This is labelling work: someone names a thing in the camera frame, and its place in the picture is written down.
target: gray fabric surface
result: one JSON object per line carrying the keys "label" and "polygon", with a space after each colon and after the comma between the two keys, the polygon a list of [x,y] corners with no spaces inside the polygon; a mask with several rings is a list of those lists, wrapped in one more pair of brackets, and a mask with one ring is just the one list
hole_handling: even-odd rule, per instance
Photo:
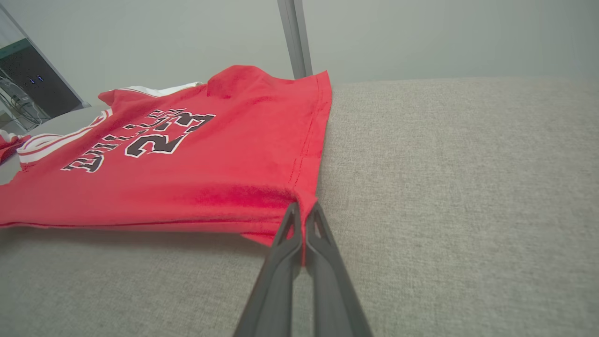
{"label": "gray fabric surface", "polygon": [[[318,195],[375,335],[599,335],[597,149],[592,83],[335,86]],[[265,252],[1,230],[0,335],[230,336]],[[295,336],[311,333],[310,287],[300,274]]]}

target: red shirt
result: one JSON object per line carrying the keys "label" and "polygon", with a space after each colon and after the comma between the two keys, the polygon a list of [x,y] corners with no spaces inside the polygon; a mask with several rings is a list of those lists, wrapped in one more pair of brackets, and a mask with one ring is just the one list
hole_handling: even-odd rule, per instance
{"label": "red shirt", "polygon": [[23,171],[0,186],[0,225],[227,232],[270,244],[290,203],[305,221],[331,108],[326,72],[282,80],[233,66],[206,85],[136,89],[100,94],[111,109],[86,128],[25,143]]}

